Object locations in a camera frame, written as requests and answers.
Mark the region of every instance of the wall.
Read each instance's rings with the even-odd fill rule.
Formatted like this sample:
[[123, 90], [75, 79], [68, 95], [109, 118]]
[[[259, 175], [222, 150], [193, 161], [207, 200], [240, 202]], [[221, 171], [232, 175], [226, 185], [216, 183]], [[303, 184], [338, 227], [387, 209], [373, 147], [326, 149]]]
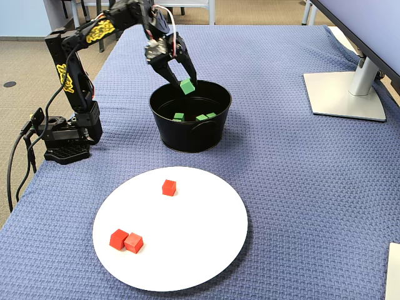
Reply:
[[51, 32], [43, 0], [1, 1], [0, 36], [47, 36]]
[[[66, 2], [69, 19], [71, 5]], [[65, 26], [61, 0], [1, 0], [0, 36], [45, 37]]]

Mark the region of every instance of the cable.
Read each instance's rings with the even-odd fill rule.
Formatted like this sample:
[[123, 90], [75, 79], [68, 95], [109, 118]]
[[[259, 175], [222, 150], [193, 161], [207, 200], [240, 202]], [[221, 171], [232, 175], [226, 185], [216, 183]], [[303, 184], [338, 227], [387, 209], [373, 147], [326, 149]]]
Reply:
[[21, 184], [19, 185], [17, 189], [17, 193], [15, 195], [15, 198], [17, 199], [17, 202], [19, 202], [19, 192], [23, 188], [25, 181], [28, 179], [29, 172], [31, 172], [31, 161], [29, 160], [29, 156], [27, 157], [27, 169], [26, 169], [26, 174], [24, 179], [22, 180]]
[[17, 140], [14, 143], [14, 146], [12, 147], [10, 158], [8, 160], [8, 168], [7, 168], [7, 197], [8, 197], [8, 206], [10, 207], [10, 213], [13, 211], [13, 199], [11, 197], [11, 167], [13, 166], [13, 159], [14, 159], [15, 150], [17, 149], [18, 143], [23, 138], [23, 136], [24, 136], [23, 133], [19, 134]]
[[[65, 76], [64, 76], [64, 81], [62, 82], [62, 84], [61, 84], [61, 86], [59, 87], [59, 89], [52, 95], [52, 97], [51, 97], [51, 99], [49, 100], [49, 102], [47, 103], [46, 109], [45, 109], [45, 112], [46, 112], [46, 123], [45, 123], [45, 125], [44, 125], [44, 129], [43, 129], [42, 133], [40, 134], [40, 136], [39, 136], [37, 139], [35, 139], [35, 140], [33, 141], [33, 143], [28, 147], [28, 149], [26, 150], [27, 153], [29, 153], [30, 150], [33, 148], [33, 146], [34, 146], [38, 141], [40, 141], [40, 140], [42, 139], [42, 137], [44, 136], [44, 133], [48, 130], [48, 127], [49, 127], [49, 106], [50, 106], [50, 104], [53, 102], [54, 98], [56, 98], [56, 96], [61, 92], [61, 90], [63, 90], [65, 84], [67, 83], [67, 77], [68, 77], [68, 62], [69, 62], [71, 56], [76, 52], [76, 50], [78, 49], [78, 47], [79, 47], [79, 44], [75, 46], [75, 48], [71, 51], [71, 53], [69, 53], [69, 55], [68, 55], [68, 57], [67, 57], [67, 60], [66, 60], [66, 62], [65, 62], [65, 65], [66, 65], [66, 67], [65, 67], [66, 73], [65, 73]], [[25, 177], [24, 177], [24, 179], [22, 180], [21, 184], [19, 185], [18, 190], [17, 190], [17, 193], [16, 193], [17, 202], [19, 201], [19, 192], [20, 192], [20, 190], [22, 189], [22, 187], [24, 186], [24, 183], [25, 183], [26, 179], [27, 179], [28, 176], [29, 176], [30, 170], [31, 170], [31, 162], [30, 162], [30, 160], [29, 160], [29, 155], [27, 155], [27, 170], [26, 170]]]
[[168, 8], [166, 8], [166, 7], [164, 7], [164, 6], [161, 6], [161, 5], [157, 5], [157, 4], [156, 4], [156, 5], [153, 5], [152, 7], [153, 7], [153, 8], [165, 9], [165, 10], [168, 12], [169, 16], [171, 17], [172, 30], [174, 31], [174, 49], [173, 49], [173, 51], [172, 51], [172, 56], [175, 57], [175, 56], [176, 56], [176, 27], [175, 27], [174, 16], [173, 16], [172, 12], [171, 12]]

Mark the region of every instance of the monitor base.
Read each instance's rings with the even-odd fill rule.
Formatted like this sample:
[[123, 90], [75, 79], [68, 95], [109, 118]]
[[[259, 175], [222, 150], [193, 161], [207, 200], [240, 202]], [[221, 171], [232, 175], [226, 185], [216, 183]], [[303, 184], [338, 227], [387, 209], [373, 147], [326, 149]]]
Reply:
[[304, 74], [312, 113], [345, 118], [386, 121], [382, 102], [373, 87], [368, 95], [349, 92], [355, 72]]

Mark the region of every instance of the table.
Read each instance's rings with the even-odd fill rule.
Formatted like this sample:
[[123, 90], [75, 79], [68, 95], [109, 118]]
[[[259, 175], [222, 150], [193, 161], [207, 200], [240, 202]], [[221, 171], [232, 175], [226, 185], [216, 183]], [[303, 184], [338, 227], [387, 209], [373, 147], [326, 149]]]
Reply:
[[[357, 64], [327, 27], [178, 29], [199, 79], [232, 94], [222, 141], [198, 154], [163, 145], [148, 99], [165, 81], [146, 65], [141, 26], [125, 31], [95, 80], [104, 134], [91, 158], [44, 162], [0, 231], [0, 298], [383, 299], [389, 242], [400, 242], [400, 110], [384, 86], [386, 123], [315, 116], [303, 73]], [[249, 231], [220, 275], [164, 294], [113, 278], [92, 226], [121, 183], [166, 166], [226, 180]]]

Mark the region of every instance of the robotic arm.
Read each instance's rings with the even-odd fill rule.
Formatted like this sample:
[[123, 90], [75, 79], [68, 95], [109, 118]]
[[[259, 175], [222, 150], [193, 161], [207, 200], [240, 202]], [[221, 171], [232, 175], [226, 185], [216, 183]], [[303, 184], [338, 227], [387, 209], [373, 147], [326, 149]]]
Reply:
[[57, 29], [46, 38], [46, 44], [61, 82], [66, 80], [64, 92], [75, 115], [70, 120], [49, 117], [47, 128], [41, 108], [32, 116], [35, 133], [39, 136], [45, 131], [42, 139], [47, 147], [44, 155], [47, 160], [69, 164], [88, 158], [89, 145], [97, 144], [103, 133], [99, 106], [93, 100], [94, 86], [76, 52], [97, 43], [116, 30], [125, 30], [135, 24], [142, 24], [149, 39], [145, 50], [147, 63], [180, 89], [179, 81], [168, 65], [170, 60], [176, 59], [184, 66], [193, 85], [197, 86], [196, 70], [186, 45], [177, 32], [167, 35], [169, 26], [156, 9], [154, 0], [120, 0], [110, 10], [102, 12], [95, 20], [76, 31]]

